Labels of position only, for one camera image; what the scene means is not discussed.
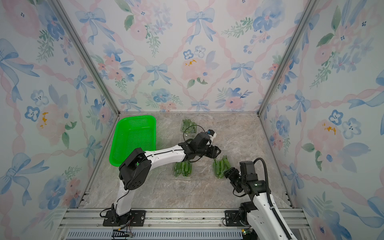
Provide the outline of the green plastic basket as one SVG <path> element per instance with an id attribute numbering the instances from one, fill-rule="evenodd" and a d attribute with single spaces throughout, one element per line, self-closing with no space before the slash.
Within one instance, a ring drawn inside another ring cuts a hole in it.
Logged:
<path id="1" fill-rule="evenodd" d="M 110 152 L 110 164 L 119 167 L 137 148 L 156 150 L 157 121 L 153 116 L 135 116 L 121 119 L 116 126 Z"/>

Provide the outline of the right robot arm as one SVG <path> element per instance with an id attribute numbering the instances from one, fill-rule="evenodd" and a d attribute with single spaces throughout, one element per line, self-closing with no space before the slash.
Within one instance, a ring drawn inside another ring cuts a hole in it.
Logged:
<path id="1" fill-rule="evenodd" d="M 255 231 L 259 240 L 296 240 L 276 206 L 273 196 L 264 180 L 251 171 L 239 172 L 231 168 L 224 173 L 230 180 L 234 191 L 250 197 L 250 201 L 241 203 L 237 211 L 225 211 L 228 227 L 245 227 Z"/>

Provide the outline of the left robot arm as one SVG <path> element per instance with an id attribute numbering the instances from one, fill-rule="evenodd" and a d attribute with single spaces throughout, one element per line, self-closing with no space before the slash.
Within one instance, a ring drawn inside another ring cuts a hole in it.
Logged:
<path id="1" fill-rule="evenodd" d="M 151 170 L 167 164 L 188 162 L 196 157 L 214 159 L 220 153 L 217 146 L 206 144 L 194 150 L 186 143 L 158 151 L 135 149 L 119 167 L 120 185 L 114 202 L 116 215 L 120 217 L 131 211 L 136 189 L 145 183 Z"/>

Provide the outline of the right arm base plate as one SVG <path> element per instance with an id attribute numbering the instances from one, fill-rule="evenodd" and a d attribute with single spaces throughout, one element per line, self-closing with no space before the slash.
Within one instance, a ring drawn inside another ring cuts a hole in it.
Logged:
<path id="1" fill-rule="evenodd" d="M 225 210 L 223 224 L 227 227 L 248 227 L 245 221 L 241 219 L 239 210 Z"/>

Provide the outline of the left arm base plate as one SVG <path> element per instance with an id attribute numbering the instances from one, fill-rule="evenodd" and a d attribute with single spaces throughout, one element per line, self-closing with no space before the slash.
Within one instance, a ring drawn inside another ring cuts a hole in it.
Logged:
<path id="1" fill-rule="evenodd" d="M 118 216 L 114 211 L 108 210 L 104 217 L 104 227 L 143 227 L 146 218 L 145 210 L 131 210 Z"/>

